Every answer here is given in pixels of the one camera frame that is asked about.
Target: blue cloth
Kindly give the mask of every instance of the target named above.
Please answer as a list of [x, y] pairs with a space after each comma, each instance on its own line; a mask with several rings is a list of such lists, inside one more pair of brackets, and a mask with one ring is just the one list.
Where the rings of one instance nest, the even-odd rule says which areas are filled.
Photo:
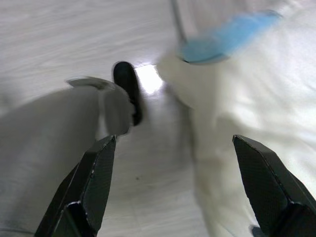
[[189, 63], [219, 61], [249, 43], [279, 19], [280, 16], [273, 12], [236, 16], [222, 27], [188, 41], [181, 49], [181, 56]]

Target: floor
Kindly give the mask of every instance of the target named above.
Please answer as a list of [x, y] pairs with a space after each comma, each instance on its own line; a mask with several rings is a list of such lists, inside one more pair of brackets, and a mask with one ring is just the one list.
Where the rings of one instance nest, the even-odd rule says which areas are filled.
[[177, 44], [168, 0], [20, 0], [0, 3], [1, 112], [67, 87], [137, 68], [145, 119], [120, 137], [100, 237], [206, 237], [194, 199], [187, 110], [154, 64]]

